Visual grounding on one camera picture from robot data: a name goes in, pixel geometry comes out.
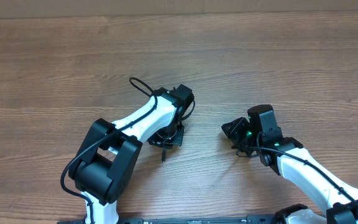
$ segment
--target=wooden tabletop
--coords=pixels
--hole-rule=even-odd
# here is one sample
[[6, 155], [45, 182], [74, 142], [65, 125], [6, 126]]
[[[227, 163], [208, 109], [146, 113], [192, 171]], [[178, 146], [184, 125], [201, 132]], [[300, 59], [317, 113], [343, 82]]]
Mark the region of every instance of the wooden tabletop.
[[197, 104], [165, 164], [143, 146], [122, 217], [319, 212], [258, 158], [236, 157], [221, 131], [266, 103], [285, 136], [358, 188], [358, 11], [0, 20], [0, 223], [83, 217], [60, 174], [93, 121], [147, 101], [132, 76], [184, 84]]

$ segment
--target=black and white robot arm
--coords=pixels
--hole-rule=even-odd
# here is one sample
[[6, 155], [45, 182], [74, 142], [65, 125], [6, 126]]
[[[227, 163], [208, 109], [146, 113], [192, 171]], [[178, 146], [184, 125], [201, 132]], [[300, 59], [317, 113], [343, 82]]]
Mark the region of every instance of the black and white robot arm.
[[296, 139], [284, 138], [272, 106], [255, 106], [248, 115], [249, 122], [239, 118], [222, 126], [233, 148], [247, 157], [255, 151], [263, 165], [297, 185], [326, 216], [295, 205], [276, 213], [276, 223], [358, 223], [358, 189], [325, 169]]
[[[68, 166], [69, 177], [86, 199], [86, 224], [118, 222], [116, 201], [128, 185], [143, 143], [148, 141], [162, 148], [181, 145], [181, 121], [193, 101], [192, 90], [184, 85], [171, 91], [160, 88], [128, 117], [112, 123], [98, 119], [92, 124]], [[103, 138], [106, 140], [95, 145]], [[115, 153], [115, 160], [98, 154], [98, 148]]]

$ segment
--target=robotic arm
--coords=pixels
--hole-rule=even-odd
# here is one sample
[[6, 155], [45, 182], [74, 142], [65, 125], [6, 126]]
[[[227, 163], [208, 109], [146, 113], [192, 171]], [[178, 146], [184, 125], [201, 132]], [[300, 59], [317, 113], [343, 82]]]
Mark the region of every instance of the robotic arm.
[[[194, 101], [192, 90], [180, 85], [172, 91], [160, 88], [153, 94], [146, 105], [124, 119], [112, 123], [103, 119], [95, 121], [77, 152], [76, 161], [69, 166], [69, 177], [93, 206], [93, 211], [87, 206], [86, 224], [118, 222], [116, 201], [128, 185], [144, 142], [163, 150], [181, 145], [184, 130], [181, 121]], [[106, 136], [110, 136], [108, 141], [92, 147]], [[98, 154], [98, 148], [115, 153], [115, 160]]]
[[255, 106], [248, 110], [248, 115], [249, 122], [239, 118], [222, 126], [226, 136], [232, 139], [233, 148], [247, 157], [256, 151], [263, 165], [297, 185], [326, 216], [316, 215], [304, 205], [294, 205], [276, 213], [277, 223], [358, 223], [358, 189], [316, 162], [296, 139], [284, 138], [272, 106]]

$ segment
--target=wooden table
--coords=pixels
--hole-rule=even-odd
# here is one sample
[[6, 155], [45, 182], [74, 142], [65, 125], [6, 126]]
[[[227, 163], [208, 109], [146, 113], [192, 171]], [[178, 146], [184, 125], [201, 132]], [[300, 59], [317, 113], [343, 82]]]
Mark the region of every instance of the wooden table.
[[60, 174], [94, 120], [147, 101], [131, 76], [182, 83], [197, 105], [164, 165], [160, 148], [143, 146], [122, 217], [238, 217], [295, 203], [318, 212], [230, 149], [221, 125], [262, 103], [285, 136], [358, 188], [358, 11], [0, 20], [0, 223], [85, 214]]

